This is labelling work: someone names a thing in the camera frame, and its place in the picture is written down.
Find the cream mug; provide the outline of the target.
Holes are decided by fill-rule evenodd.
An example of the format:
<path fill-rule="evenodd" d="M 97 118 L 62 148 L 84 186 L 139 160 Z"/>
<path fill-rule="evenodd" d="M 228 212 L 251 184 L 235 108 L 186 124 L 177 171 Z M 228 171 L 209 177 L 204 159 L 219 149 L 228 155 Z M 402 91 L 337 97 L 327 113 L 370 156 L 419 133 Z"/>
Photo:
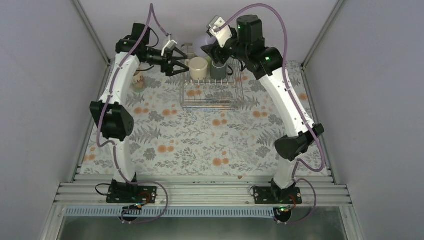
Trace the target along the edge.
<path fill-rule="evenodd" d="M 195 81 L 205 80 L 208 73 L 208 61 L 203 57 L 185 59 L 184 64 L 189 68 L 189 75 Z"/>

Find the light green cup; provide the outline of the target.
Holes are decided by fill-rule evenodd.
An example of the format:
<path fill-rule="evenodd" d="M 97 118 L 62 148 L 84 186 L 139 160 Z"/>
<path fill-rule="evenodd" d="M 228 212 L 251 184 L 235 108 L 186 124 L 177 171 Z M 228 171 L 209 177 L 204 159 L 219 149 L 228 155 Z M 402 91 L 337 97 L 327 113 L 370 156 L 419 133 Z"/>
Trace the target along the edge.
<path fill-rule="evenodd" d="M 206 56 L 206 57 L 204 57 L 204 58 L 206 59 L 206 61 L 207 61 L 207 63 L 208 63 L 208 66 L 211 66 L 211 65 L 212 65 L 212 59 L 211 59 L 211 57 Z"/>

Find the coral pattern mug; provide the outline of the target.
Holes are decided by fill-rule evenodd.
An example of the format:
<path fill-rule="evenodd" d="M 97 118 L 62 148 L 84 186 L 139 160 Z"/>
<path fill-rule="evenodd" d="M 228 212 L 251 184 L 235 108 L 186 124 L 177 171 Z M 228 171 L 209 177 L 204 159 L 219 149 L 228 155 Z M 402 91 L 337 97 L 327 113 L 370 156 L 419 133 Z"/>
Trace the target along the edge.
<path fill-rule="evenodd" d="M 135 93 L 141 93 L 146 89 L 146 83 L 141 70 L 135 71 L 130 88 Z"/>

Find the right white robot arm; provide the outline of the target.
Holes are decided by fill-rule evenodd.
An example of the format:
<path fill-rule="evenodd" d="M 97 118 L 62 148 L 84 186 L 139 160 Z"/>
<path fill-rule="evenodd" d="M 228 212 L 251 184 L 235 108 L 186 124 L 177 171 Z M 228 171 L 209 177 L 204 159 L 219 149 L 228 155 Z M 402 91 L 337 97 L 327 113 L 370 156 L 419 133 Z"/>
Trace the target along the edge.
<path fill-rule="evenodd" d="M 223 64 L 229 58 L 245 64 L 256 80 L 270 95 L 285 127 L 285 135 L 276 140 L 274 147 L 281 157 L 271 180 L 271 198 L 278 204 L 290 197 L 295 187 L 296 170 L 312 144 L 321 150 L 319 136 L 322 124 L 316 124 L 302 106 L 288 76 L 284 58 L 275 47 L 266 46 L 263 24 L 257 15 L 243 15 L 230 27 L 220 16 L 208 25 L 207 34 L 214 43 L 201 47 L 214 63 Z"/>

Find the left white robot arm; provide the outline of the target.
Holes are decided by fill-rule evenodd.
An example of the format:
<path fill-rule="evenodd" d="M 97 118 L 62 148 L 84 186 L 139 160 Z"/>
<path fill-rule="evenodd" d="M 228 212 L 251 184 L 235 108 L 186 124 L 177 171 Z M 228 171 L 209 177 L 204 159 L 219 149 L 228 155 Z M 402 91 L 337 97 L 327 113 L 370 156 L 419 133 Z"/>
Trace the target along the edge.
<path fill-rule="evenodd" d="M 113 183 L 124 184 L 119 196 L 131 203 L 139 197 L 137 174 L 132 164 L 129 137 L 135 122 L 126 109 L 128 90 L 134 74 L 142 63 L 159 66 L 161 73 L 172 77 L 188 72 L 181 61 L 188 56 L 178 49 L 178 42 L 167 33 L 162 48 L 150 44 L 151 28 L 146 24 L 133 24 L 130 35 L 115 45 L 115 62 L 111 76 L 99 100 L 90 103 L 89 110 L 97 127 L 96 143 L 99 148 L 109 146 L 115 167 Z"/>

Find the dark grey mug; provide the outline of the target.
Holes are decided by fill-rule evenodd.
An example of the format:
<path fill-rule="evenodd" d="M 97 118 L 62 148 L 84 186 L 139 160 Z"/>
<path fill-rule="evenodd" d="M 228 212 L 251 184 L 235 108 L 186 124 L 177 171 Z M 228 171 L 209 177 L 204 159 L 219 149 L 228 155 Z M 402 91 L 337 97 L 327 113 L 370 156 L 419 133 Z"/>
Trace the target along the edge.
<path fill-rule="evenodd" d="M 227 63 L 211 63 L 210 77 L 213 80 L 221 81 L 234 74 L 234 70 Z"/>

